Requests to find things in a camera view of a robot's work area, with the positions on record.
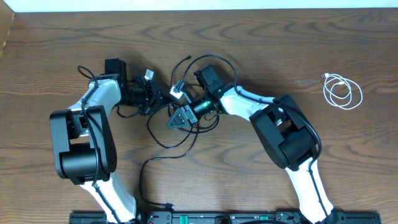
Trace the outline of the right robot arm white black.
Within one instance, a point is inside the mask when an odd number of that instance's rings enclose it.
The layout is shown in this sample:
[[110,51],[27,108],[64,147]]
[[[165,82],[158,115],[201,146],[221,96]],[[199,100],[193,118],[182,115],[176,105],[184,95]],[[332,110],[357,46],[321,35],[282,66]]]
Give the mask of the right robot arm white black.
[[206,89],[202,97],[177,108],[167,127],[192,127],[213,111],[251,123],[267,155],[288,173],[300,212],[310,223],[338,222],[318,170],[322,149],[319,135],[290,96],[264,97],[231,85],[215,91]]

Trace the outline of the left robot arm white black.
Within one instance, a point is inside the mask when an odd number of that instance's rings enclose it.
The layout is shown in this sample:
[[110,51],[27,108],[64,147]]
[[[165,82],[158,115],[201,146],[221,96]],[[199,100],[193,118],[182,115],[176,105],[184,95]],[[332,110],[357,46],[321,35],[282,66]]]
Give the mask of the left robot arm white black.
[[92,78],[72,106],[50,115],[55,170],[97,201],[106,223],[147,223],[116,171],[118,156],[108,116],[117,106],[138,107],[143,115],[172,102],[155,81],[128,85],[120,75]]

